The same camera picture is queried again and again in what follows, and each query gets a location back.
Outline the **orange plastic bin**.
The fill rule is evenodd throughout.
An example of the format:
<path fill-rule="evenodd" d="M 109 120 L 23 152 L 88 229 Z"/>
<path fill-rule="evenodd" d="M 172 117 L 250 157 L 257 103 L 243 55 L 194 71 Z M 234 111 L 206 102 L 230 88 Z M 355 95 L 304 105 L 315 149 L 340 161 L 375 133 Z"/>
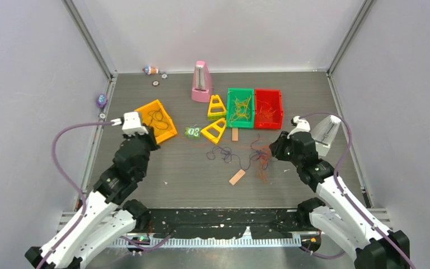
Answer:
<path fill-rule="evenodd" d="M 158 144 L 177 135 L 177 130 L 172 118 L 158 99 L 137 108 L 135 111 L 141 114 L 144 124 L 154 129 L 156 142 Z"/>

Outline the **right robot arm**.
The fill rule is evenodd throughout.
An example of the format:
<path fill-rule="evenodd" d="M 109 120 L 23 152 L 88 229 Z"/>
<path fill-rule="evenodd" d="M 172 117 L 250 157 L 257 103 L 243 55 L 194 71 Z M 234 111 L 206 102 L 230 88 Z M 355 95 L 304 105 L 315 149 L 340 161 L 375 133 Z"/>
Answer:
<path fill-rule="evenodd" d="M 392 231 L 352 195 L 334 167 L 319 158 L 308 132 L 283 131 L 270 144 L 272 156 L 296 167 L 300 180 L 317 195 L 298 205 L 297 222 L 329 236 L 353 260 L 355 268 L 413 268 L 410 241 Z"/>

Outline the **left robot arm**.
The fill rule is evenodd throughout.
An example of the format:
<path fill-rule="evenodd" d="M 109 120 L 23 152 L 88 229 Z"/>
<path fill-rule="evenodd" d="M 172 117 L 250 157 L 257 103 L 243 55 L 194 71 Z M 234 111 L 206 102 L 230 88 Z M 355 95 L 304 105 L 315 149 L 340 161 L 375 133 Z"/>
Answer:
<path fill-rule="evenodd" d="M 150 153 L 157 149 L 152 129 L 147 134 L 125 136 L 86 204 L 55 237 L 26 251 L 25 258 L 33 268 L 86 268 L 116 238 L 131 230 L 145 231 L 148 208 L 127 198 L 146 176 Z"/>

